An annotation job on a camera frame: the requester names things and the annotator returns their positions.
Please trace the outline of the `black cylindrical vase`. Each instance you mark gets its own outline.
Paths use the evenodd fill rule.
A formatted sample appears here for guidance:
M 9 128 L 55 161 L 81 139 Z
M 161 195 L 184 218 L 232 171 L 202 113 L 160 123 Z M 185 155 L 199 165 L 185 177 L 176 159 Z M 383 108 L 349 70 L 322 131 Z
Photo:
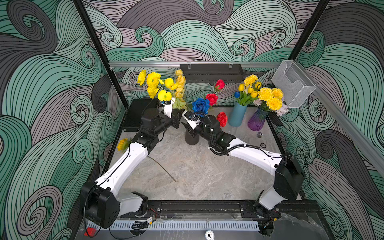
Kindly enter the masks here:
M 191 127 L 186 128 L 185 141 L 188 145 L 196 145 L 200 140 L 200 136 Z

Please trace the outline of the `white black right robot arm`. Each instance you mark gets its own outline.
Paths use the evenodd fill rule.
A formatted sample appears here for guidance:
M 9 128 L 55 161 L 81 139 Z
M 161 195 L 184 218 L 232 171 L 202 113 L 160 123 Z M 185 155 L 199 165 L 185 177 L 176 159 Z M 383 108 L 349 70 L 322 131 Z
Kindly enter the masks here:
M 206 139 L 210 151 L 216 156 L 232 156 L 245 160 L 274 177 L 274 184 L 262 191 L 254 203 L 257 216 L 277 217 L 277 205 L 282 201 L 295 201 L 301 191 L 305 173 L 290 153 L 272 153 L 250 145 L 234 135 L 222 131 L 219 121 L 204 113 L 185 112 L 186 129 L 193 136 Z

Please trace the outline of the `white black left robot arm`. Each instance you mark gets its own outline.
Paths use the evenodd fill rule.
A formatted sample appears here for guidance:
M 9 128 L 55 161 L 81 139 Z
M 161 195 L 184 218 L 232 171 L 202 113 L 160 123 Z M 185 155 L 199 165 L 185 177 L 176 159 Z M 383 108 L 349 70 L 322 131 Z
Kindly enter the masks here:
M 126 152 L 94 182 L 81 188 L 83 209 L 81 214 L 103 229 L 109 228 L 120 216 L 133 213 L 143 216 L 147 212 L 148 198 L 138 192 L 119 193 L 127 178 L 139 163 L 155 148 L 159 134 L 169 127 L 178 128 L 184 110 L 161 113 L 156 108 L 144 111 L 142 123 Z

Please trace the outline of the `yellow flower bunch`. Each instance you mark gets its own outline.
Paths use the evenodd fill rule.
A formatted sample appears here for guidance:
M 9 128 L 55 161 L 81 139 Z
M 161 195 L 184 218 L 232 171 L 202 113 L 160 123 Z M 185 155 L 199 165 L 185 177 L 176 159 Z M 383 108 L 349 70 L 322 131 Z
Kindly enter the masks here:
M 151 99 L 157 98 L 160 102 L 170 101 L 173 109 L 186 110 L 185 101 L 186 77 L 181 69 L 175 71 L 175 79 L 161 79 L 161 74 L 152 72 L 147 74 L 142 70 L 137 78 L 140 86 L 147 84 L 147 92 Z

